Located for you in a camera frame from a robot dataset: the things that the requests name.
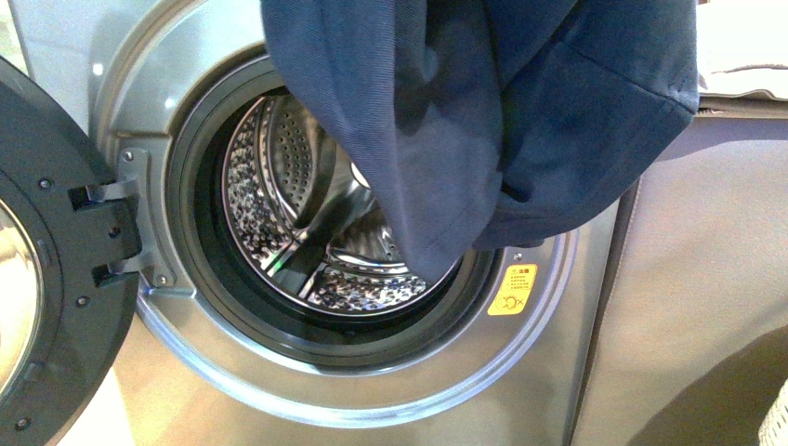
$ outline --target yellow warning label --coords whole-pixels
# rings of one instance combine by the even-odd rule
[[[504,282],[495,296],[487,314],[505,316],[520,314],[531,295],[533,281],[536,279],[536,265],[512,265],[506,269]]]

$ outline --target washing machine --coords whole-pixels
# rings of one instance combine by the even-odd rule
[[[428,283],[257,0],[11,5],[0,444],[568,441],[617,204]]]

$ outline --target screw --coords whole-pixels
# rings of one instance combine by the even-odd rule
[[[17,420],[17,423],[14,425],[14,428],[17,430],[24,430],[30,427],[30,422],[31,422],[30,418],[21,418]]]

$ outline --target washing machine door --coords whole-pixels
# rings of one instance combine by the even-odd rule
[[[129,189],[0,59],[0,444],[57,441],[112,365],[138,288],[113,274],[139,251]]]

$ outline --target garment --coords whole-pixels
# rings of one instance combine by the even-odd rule
[[[408,267],[571,230],[698,106],[694,0],[263,0],[290,91],[350,155]]]

